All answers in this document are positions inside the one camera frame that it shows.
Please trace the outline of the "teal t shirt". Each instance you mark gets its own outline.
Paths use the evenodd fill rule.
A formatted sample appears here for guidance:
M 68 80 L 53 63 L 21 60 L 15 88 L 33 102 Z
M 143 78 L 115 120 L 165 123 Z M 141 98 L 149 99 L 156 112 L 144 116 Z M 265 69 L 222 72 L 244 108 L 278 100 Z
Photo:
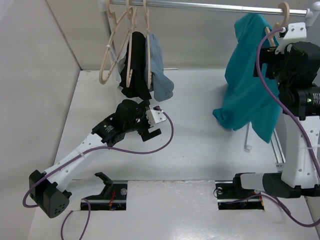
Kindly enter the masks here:
M 260 14 L 248 13 L 234 24 L 237 45 L 225 69 L 227 89 L 222 106 L 212 114 L 226 130 L 237 131 L 251 123 L 269 143 L 281 111 L 261 80 L 254 76 L 257 47 L 270 25 Z

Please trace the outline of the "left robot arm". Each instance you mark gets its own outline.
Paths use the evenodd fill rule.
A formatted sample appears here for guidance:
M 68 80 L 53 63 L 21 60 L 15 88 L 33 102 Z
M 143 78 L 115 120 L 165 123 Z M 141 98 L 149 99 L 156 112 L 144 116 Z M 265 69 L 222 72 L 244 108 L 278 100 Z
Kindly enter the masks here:
M 166 120 L 159 107 L 150 108 L 149 100 L 123 100 L 69 155 L 44 172 L 35 170 L 29 175 L 28 196 L 50 219 L 57 217 L 70 202 L 72 193 L 67 187 L 73 177 L 97 158 L 99 150 L 111 149 L 131 132 L 146 142 L 162 133 L 150 129 Z

